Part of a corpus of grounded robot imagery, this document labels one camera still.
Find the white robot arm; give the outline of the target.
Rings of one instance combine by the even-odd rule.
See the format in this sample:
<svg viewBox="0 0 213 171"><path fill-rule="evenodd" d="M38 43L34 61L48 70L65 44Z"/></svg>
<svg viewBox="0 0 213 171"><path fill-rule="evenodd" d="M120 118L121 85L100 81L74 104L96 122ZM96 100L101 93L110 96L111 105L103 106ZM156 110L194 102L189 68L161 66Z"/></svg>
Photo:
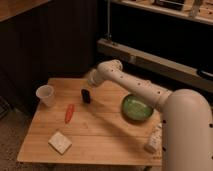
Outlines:
<svg viewBox="0 0 213 171"><path fill-rule="evenodd" d="M170 91L122 71L119 60L104 61L88 84L117 83L162 114L162 171L213 171L213 112L191 89Z"/></svg>

